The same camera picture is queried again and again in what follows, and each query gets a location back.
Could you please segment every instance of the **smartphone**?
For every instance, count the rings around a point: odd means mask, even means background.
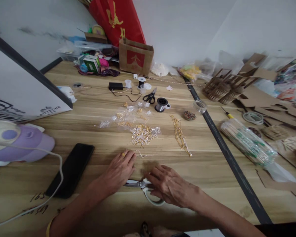
[[[73,194],[93,151],[94,146],[92,145],[82,143],[77,143],[75,145],[65,163],[62,165],[63,182],[54,197],[69,198]],[[53,195],[60,181],[61,176],[58,172],[46,191],[47,196]]]

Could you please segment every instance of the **hand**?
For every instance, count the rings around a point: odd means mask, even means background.
[[[116,193],[127,182],[135,171],[135,160],[134,151],[126,150],[123,153],[118,153],[111,161],[108,169],[95,180],[97,184],[101,184],[102,192],[106,196]]]
[[[199,187],[185,181],[165,165],[154,167],[145,176],[155,186],[151,195],[178,207],[194,209],[199,203],[200,194],[203,193]]]

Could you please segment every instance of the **screwdriver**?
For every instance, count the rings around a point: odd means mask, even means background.
[[[228,113],[222,106],[221,106],[221,108],[223,109],[223,111],[225,111],[225,114],[228,116],[228,118],[230,118],[230,119],[233,119],[234,117],[230,114],[230,113]]]

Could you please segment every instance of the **green box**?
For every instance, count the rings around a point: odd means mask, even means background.
[[[83,62],[86,64],[89,72],[95,72],[98,74],[101,72],[101,64],[98,57],[88,58],[88,56],[86,56],[83,59]]]

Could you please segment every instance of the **white cable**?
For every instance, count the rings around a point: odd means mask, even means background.
[[[256,113],[256,112],[246,112],[242,114],[242,117],[247,122],[253,123],[255,125],[263,124],[264,117],[263,115]]]
[[[15,148],[19,148],[19,149],[25,149],[25,150],[40,150],[40,151],[46,152],[46,153],[48,153],[48,154],[50,154],[50,155],[57,156],[57,157],[59,158],[59,161],[60,161],[60,162],[59,162],[59,173],[60,173],[60,176],[61,176],[61,181],[60,181],[58,187],[56,188],[56,190],[55,190],[55,192],[53,193],[53,195],[51,195],[51,196],[47,199],[47,201],[45,201],[44,203],[38,205],[37,207],[33,207],[33,208],[31,208],[30,210],[27,210],[27,211],[22,212],[22,213],[20,213],[20,214],[14,216],[14,217],[11,217],[10,219],[8,219],[8,220],[6,220],[6,221],[4,221],[4,222],[0,222],[0,226],[1,226],[1,225],[4,225],[4,224],[6,224],[6,223],[8,223],[8,222],[10,222],[10,221],[12,221],[12,220],[14,220],[14,219],[16,219],[16,218],[19,218],[19,217],[22,216],[22,215],[25,215],[25,214],[27,214],[27,213],[33,211],[33,210],[36,210],[36,209],[42,207],[43,205],[45,205],[45,204],[46,204],[46,203],[47,203],[47,202],[48,202],[48,201],[49,201],[49,200],[55,195],[55,193],[57,192],[57,190],[58,190],[59,187],[61,186],[61,184],[62,184],[62,182],[63,182],[63,174],[62,174],[62,157],[61,157],[61,155],[59,155],[59,154],[56,154],[56,153],[53,153],[53,152],[50,152],[50,151],[47,151],[47,150],[44,150],[44,149],[40,149],[40,148],[20,147],[20,146],[15,146],[15,145],[12,145],[12,144],[9,144],[9,143],[1,143],[1,142],[0,142],[0,145],[1,145],[1,146],[15,147]]]

